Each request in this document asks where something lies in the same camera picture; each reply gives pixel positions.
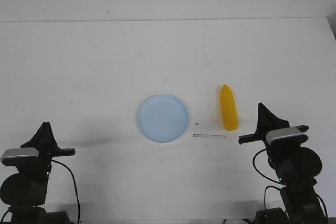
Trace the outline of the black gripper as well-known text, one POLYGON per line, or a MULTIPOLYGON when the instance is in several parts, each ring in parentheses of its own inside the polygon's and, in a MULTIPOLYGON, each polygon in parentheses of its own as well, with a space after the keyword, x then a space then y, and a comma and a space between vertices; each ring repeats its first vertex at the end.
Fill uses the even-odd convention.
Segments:
MULTIPOLYGON (((289 127, 289 122, 275 116, 263 103, 258 103, 258 121, 254 134, 243 135, 238 139, 239 144, 262 141, 265 145, 265 136, 269 131, 289 127)), ((309 129, 307 125, 299 125, 302 132, 309 129)), ((282 143, 266 146, 266 151, 271 160, 280 160, 288 157, 294 150, 301 147, 301 144, 282 143)))
POLYGON ((52 167, 51 160, 54 157, 74 156, 76 151, 74 148, 59 149, 49 122, 43 122, 35 135, 28 142, 22 144, 20 147, 42 148, 45 144, 45 130, 46 145, 51 151, 40 152, 38 157, 46 174, 50 174, 52 167))

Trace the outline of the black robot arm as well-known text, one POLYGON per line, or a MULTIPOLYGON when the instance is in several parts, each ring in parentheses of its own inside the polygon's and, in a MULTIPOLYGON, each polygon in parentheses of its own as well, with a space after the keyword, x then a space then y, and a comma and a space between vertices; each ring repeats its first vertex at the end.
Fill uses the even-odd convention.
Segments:
POLYGON ((316 176, 322 161, 316 152, 303 147, 308 140, 307 125, 290 126, 264 104, 258 104, 255 133, 240 136, 239 144, 262 141, 268 164, 277 175, 284 209, 264 208, 256 212, 253 223, 328 223, 325 203, 315 192, 316 176))
POLYGON ((47 212, 43 204, 54 159, 75 153, 74 148, 60 148, 50 123, 43 122, 28 142, 2 154, 1 163, 17 169, 1 184, 1 201, 8 205, 10 223, 71 222, 65 211, 47 212))

